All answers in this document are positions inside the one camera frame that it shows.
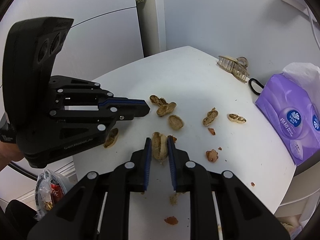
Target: white cable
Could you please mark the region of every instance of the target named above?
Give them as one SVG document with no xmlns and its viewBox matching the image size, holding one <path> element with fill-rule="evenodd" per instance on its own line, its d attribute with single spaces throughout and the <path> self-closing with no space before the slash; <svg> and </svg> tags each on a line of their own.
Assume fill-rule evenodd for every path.
<svg viewBox="0 0 320 240">
<path fill-rule="evenodd" d="M 320 50 L 320 44 L 319 44 L 319 41 L 318 41 L 317 36 L 316 36 L 315 26 L 313 25 L 313 19 L 312 19 L 312 16 L 311 16 L 311 10 L 310 10 L 309 6 L 307 6 L 307 10 L 308 10 L 309 20 L 310 20 L 310 24 L 311 24 L 312 34 L 313 34 L 313 37 L 316 40 L 316 44 L 318 45 L 318 48 Z"/>
</svg>

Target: white tissue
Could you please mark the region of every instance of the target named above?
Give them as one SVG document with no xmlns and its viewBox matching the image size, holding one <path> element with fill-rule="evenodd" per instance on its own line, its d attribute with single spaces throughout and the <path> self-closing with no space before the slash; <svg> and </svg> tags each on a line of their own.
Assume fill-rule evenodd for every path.
<svg viewBox="0 0 320 240">
<path fill-rule="evenodd" d="M 303 88 L 313 103 L 317 115 L 320 110 L 320 68 L 311 63 L 293 62 L 282 70 L 284 76 Z"/>
</svg>

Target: blue oval logo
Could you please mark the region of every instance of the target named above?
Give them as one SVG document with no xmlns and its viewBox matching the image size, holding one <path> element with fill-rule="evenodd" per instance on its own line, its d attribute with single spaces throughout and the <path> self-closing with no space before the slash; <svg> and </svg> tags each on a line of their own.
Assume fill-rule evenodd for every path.
<svg viewBox="0 0 320 240">
<path fill-rule="evenodd" d="M 319 120 L 318 120 L 318 118 L 316 117 L 315 114 L 314 114 L 313 117 L 312 117 L 312 124 L 313 124 L 313 127 L 314 127 L 317 131 L 320 131 Z"/>
<path fill-rule="evenodd" d="M 301 124 L 301 115 L 297 110 L 291 110 L 287 113 L 287 120 L 293 124 L 294 127 L 298 127 Z"/>
</svg>

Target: gray wall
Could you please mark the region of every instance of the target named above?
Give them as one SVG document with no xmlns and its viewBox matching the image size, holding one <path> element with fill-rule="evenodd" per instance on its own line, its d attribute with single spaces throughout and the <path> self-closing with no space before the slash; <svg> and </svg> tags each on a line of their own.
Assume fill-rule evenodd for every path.
<svg viewBox="0 0 320 240">
<path fill-rule="evenodd" d="M 291 62 L 320 65 L 308 18 L 281 0 L 164 0 L 164 11 L 167 49 L 247 57 L 263 83 Z"/>
</svg>

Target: camera lens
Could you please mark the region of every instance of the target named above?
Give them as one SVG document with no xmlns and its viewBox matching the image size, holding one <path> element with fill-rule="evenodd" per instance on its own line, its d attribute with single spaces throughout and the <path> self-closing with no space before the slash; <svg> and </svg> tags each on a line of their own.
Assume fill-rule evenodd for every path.
<svg viewBox="0 0 320 240">
<path fill-rule="evenodd" d="M 48 52 L 48 40 L 45 40 L 38 53 L 38 63 L 40 63 Z"/>
<path fill-rule="evenodd" d="M 67 33 L 62 35 L 61 41 L 60 41 L 60 46 L 64 43 L 64 41 L 66 40 L 67 37 Z"/>
<path fill-rule="evenodd" d="M 56 50 L 56 48 L 59 45 L 59 41 L 60 41 L 60 33 L 58 33 L 55 36 L 55 38 L 53 39 L 53 42 L 52 42 L 51 47 L 50 47 L 50 54 L 52 54 Z"/>
</svg>

